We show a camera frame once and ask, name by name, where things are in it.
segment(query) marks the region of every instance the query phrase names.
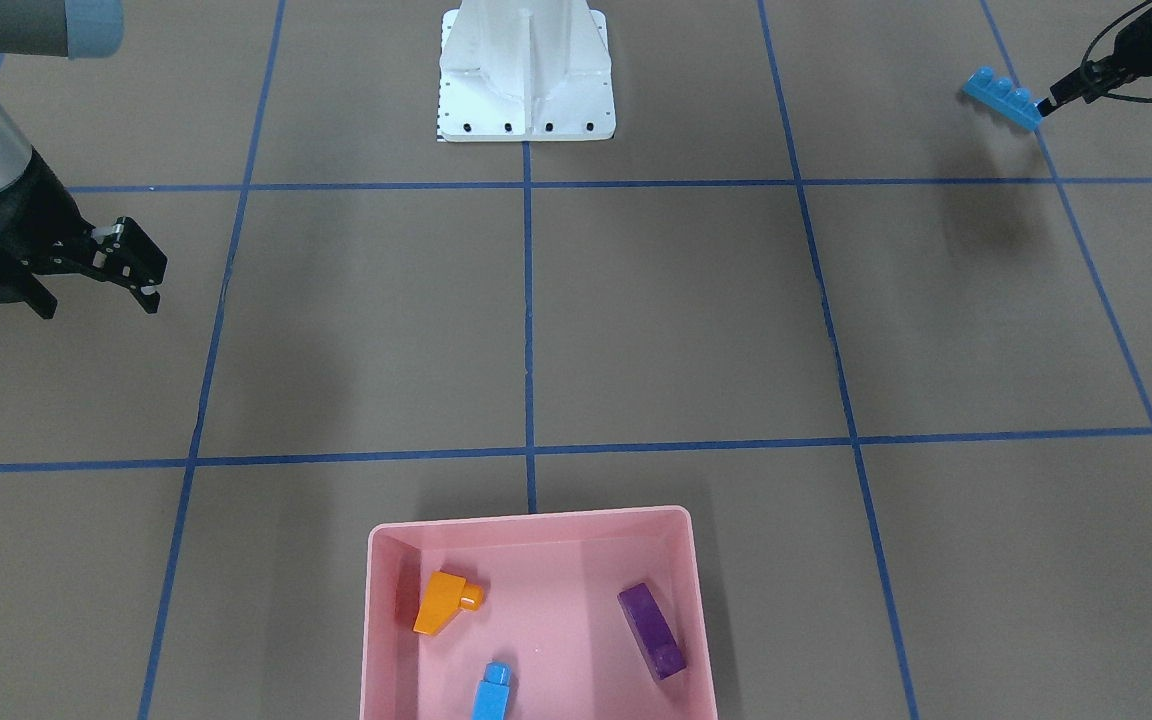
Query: black cable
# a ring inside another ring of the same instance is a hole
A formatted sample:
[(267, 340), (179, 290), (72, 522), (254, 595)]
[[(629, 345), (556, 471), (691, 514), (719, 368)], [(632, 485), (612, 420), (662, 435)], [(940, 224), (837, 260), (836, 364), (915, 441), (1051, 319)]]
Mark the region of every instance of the black cable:
[(1130, 18), (1134, 14), (1137, 14), (1140, 10), (1146, 9), (1147, 6), (1150, 5), (1152, 5), (1152, 0), (1144, 0), (1144, 3), (1139, 3), (1135, 6), (1135, 8), (1128, 10), (1127, 13), (1119, 15), (1119, 17), (1114, 20), (1114, 22), (1109, 23), (1105, 29), (1102, 29), (1100, 35), (1092, 38), (1091, 45), (1087, 45), (1087, 53), (1083, 53), (1083, 60), (1079, 61), (1078, 63), (1078, 76), (1079, 78), (1083, 78), (1084, 85), (1087, 85), (1087, 88), (1092, 88), (1092, 91), (1096, 92), (1096, 97), (1093, 97), (1092, 100), (1100, 99), (1100, 97), (1108, 97), (1108, 99), (1111, 100), (1123, 100), (1124, 103), (1142, 103), (1146, 105), (1152, 105), (1152, 97), (1138, 97), (1135, 94), (1116, 94), (1116, 92), (1111, 92), (1105, 90), (1105, 88), (1098, 86), (1094, 82), (1092, 82), (1092, 78), (1087, 77), (1087, 60), (1092, 58), (1092, 51), (1096, 50), (1096, 46), (1100, 44), (1101, 39), (1106, 35), (1111, 35), (1112, 29), (1123, 23), (1123, 20)]

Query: pink plastic container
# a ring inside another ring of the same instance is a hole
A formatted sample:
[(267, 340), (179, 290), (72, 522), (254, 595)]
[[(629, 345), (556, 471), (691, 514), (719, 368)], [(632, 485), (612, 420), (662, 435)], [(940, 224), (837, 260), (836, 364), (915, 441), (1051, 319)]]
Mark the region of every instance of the pink plastic container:
[[(434, 637), (412, 632), (434, 570), (485, 589)], [(687, 667), (657, 682), (617, 602), (652, 589)], [(682, 507), (379, 525), (367, 541), (362, 720), (468, 719), (483, 669), (513, 668), (507, 720), (717, 720)]]

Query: horizontal blue line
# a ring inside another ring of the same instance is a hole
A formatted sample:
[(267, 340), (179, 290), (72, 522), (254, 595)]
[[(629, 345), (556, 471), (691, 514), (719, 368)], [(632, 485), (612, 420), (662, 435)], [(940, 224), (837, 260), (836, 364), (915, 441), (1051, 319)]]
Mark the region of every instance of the horizontal blue line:
[[(1152, 179), (1067, 179), (1066, 184), (1152, 184)], [(956, 185), (956, 184), (1055, 184), (1046, 179), (803, 179), (808, 187), (849, 185)], [(581, 188), (635, 188), (635, 187), (791, 187), (794, 179), (690, 179), (690, 181), (550, 181), (533, 182), (538, 190), (579, 190)], [(83, 184), (69, 188), (69, 192), (314, 192), (325, 190), (522, 190), (521, 181), (485, 182), (335, 182), (335, 183), (252, 183), (252, 184)]]
[(607, 452), (758, 450), (765, 447), (829, 447), (851, 445), (846, 437), (783, 439), (717, 439), (699, 442), (608, 442), (602, 445), (540, 445), (536, 455), (593, 455)]
[[(929, 445), (946, 442), (1006, 442), (1028, 439), (1147, 437), (1152, 429), (1068, 429), (1068, 430), (1006, 430), (993, 433), (927, 433), (908, 435), (861, 435), (861, 445)], [(776, 447), (839, 447), (850, 445), (846, 437), (774, 438), (774, 439), (718, 439), (696, 442), (622, 442), (593, 445), (541, 445), (536, 455), (596, 455), (634, 454), (635, 452), (687, 450), (759, 450)], [(297, 465), (314, 462), (378, 462), (387, 460), (440, 460), (457, 457), (521, 457), (526, 447), (468, 447), (452, 450), (376, 450), (325, 452), (306, 455), (245, 455), (200, 457), (197, 467), (227, 468), (242, 465)], [(0, 473), (60, 473), (74, 470), (134, 470), (145, 468), (184, 468), (184, 457), (151, 460), (88, 460), (68, 462), (0, 462)]]
[(927, 433), (914, 435), (862, 435), (861, 445), (923, 445), (938, 442), (1005, 442), (1018, 439), (1061, 439), (1152, 435), (1152, 429), (1005, 430), (995, 433)]
[(184, 457), (156, 460), (76, 460), (69, 462), (0, 462), (0, 473), (63, 473), (77, 470), (136, 470), (184, 468)]

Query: vertical blue line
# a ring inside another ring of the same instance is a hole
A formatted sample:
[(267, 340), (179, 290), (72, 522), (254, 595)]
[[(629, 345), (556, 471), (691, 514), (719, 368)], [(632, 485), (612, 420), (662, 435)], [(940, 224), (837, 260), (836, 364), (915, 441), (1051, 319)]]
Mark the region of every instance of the vertical blue line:
[(225, 302), (229, 296), (229, 282), (234, 274), (234, 258), (238, 255), (238, 238), (242, 237), (243, 219), (247, 217), (247, 199), (251, 192), (252, 174), (256, 170), (256, 156), (260, 149), (262, 124), (265, 119), (265, 106), (270, 101), (270, 83), (274, 78), (274, 65), (278, 59), (279, 37), (283, 32), (283, 13), (287, 0), (278, 1), (274, 14), (274, 29), (270, 37), (270, 54), (265, 59), (265, 78), (262, 82), (260, 100), (256, 103), (256, 118), (252, 120), (251, 142), (247, 147), (247, 167), (243, 169), (243, 187), (238, 192), (238, 205), (234, 211), (233, 232), (229, 234), (229, 251), (225, 256), (225, 273), (220, 281), (220, 297), (215, 301), (215, 318), (211, 325), (211, 342), (207, 347), (207, 363), (202, 373), (202, 387), (198, 391), (198, 415), (195, 420), (194, 435), (189, 439), (189, 455), (185, 460), (184, 478), (180, 483), (180, 500), (177, 516), (172, 529), (172, 547), (168, 551), (168, 564), (162, 577), (162, 593), (159, 597), (159, 612), (154, 622), (154, 637), (150, 642), (150, 659), (145, 669), (145, 685), (141, 689), (141, 707), (137, 720), (147, 720), (150, 703), (154, 699), (154, 683), (159, 659), (162, 652), (162, 637), (168, 624), (168, 611), (172, 602), (172, 590), (175, 584), (175, 570), (180, 558), (180, 544), (184, 536), (184, 524), (189, 510), (189, 497), (194, 491), (194, 475), (198, 461), (198, 447), (202, 444), (202, 430), (207, 418), (207, 402), (211, 397), (211, 381), (217, 369), (217, 356), (220, 351), (220, 334), (225, 326)]
[(524, 423), (526, 434), (526, 511), (538, 511), (536, 502), (536, 409), (535, 355), (532, 354), (531, 275), (531, 143), (522, 143), (522, 298), (524, 300)]
[[(987, 0), (980, 0), (980, 9), (984, 12), (984, 18), (990, 23), (993, 40), (996, 41), (998, 51), (1002, 54), (1002, 61), (1007, 65), (1007, 73), (1020, 83), (1020, 75), (1016, 73), (1015, 65), (1011, 63), (1011, 54), (1007, 53), (1007, 45), (1002, 41), (1002, 31), (998, 28), (995, 18), (993, 18), (993, 13), (990, 10)], [(1087, 273), (1092, 276), (1096, 295), (1100, 297), (1106, 318), (1111, 320), (1111, 327), (1114, 329), (1114, 338), (1119, 343), (1119, 350), (1123, 354), (1123, 362), (1128, 366), (1128, 373), (1132, 376), (1137, 395), (1140, 396), (1140, 404), (1144, 406), (1144, 411), (1146, 411), (1146, 416), (1149, 417), (1149, 425), (1152, 427), (1152, 402), (1149, 400), (1149, 393), (1146, 392), (1146, 387), (1144, 387), (1140, 371), (1137, 369), (1137, 364), (1135, 364), (1132, 348), (1128, 346), (1128, 340), (1126, 340), (1123, 325), (1119, 324), (1119, 316), (1114, 311), (1114, 305), (1111, 304), (1111, 295), (1105, 290), (1105, 283), (1101, 282), (1100, 270), (1096, 268), (1096, 262), (1092, 259), (1092, 250), (1087, 245), (1087, 238), (1083, 236), (1083, 228), (1078, 222), (1078, 215), (1074, 213), (1074, 205), (1069, 202), (1069, 194), (1064, 189), (1064, 180), (1060, 177), (1060, 173), (1056, 170), (1056, 161), (1052, 159), (1051, 150), (1047, 147), (1047, 141), (1043, 137), (1041, 129), (1034, 132), (1034, 137), (1038, 139), (1038, 149), (1043, 151), (1043, 160), (1047, 164), (1047, 172), (1051, 173), (1052, 181), (1056, 183), (1056, 192), (1060, 194), (1061, 205), (1064, 206), (1064, 217), (1069, 219), (1069, 225), (1074, 228), (1074, 240), (1078, 241), (1078, 250), (1083, 255), (1083, 263), (1087, 265)]]
[(869, 539), (874, 547), (874, 561), (878, 564), (878, 579), (882, 584), (882, 601), (887, 606), (887, 623), (890, 626), (892, 646), (896, 651), (896, 662), (900, 667), (901, 685), (905, 689), (905, 705), (909, 707), (910, 720), (919, 720), (918, 700), (914, 694), (914, 675), (909, 669), (908, 653), (905, 652), (905, 636), (901, 632), (900, 615), (896, 612), (896, 597), (892, 591), (890, 574), (887, 570), (887, 553), (882, 550), (882, 535), (879, 533), (878, 515), (874, 510), (873, 493), (869, 487), (869, 472), (865, 469), (864, 452), (861, 450), (859, 433), (856, 432), (856, 418), (852, 414), (851, 393), (847, 391), (847, 374), (842, 364), (842, 353), (838, 348), (838, 333), (833, 324), (833, 313), (829, 309), (829, 293), (824, 281), (824, 272), (820, 268), (820, 255), (814, 241), (814, 228), (812, 225), (812, 213), (808, 209), (806, 188), (803, 185), (803, 170), (799, 167), (799, 154), (794, 142), (794, 128), (790, 124), (790, 112), (785, 100), (785, 88), (781, 82), (780, 65), (776, 62), (776, 47), (772, 44), (772, 26), (767, 20), (767, 5), (758, 0), (759, 20), (763, 23), (763, 41), (767, 45), (767, 60), (772, 69), (772, 82), (776, 86), (776, 105), (781, 109), (781, 124), (785, 129), (785, 145), (790, 152), (790, 167), (794, 170), (794, 185), (799, 197), (799, 211), (803, 214), (803, 229), (806, 234), (808, 250), (812, 255), (812, 272), (820, 291), (820, 311), (824, 314), (824, 327), (829, 336), (829, 346), (833, 350), (833, 363), (838, 372), (838, 395), (842, 400), (842, 414), (847, 419), (847, 437), (851, 445), (851, 456), (856, 464), (856, 478), (861, 484), (861, 498), (865, 505), (865, 520), (869, 523)]

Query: gray floor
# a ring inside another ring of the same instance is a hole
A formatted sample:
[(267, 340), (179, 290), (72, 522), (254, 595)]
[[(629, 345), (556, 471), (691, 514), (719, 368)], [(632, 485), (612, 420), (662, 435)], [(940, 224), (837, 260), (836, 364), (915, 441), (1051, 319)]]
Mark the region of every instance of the gray floor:
[(172, 262), (0, 306), (0, 717), (355, 717), (369, 530), (530, 501), (689, 507), (723, 720), (1152, 717), (1152, 108), (957, 96), (1119, 8), (600, 0), (526, 150), (433, 142), (449, 6), (5, 60)]

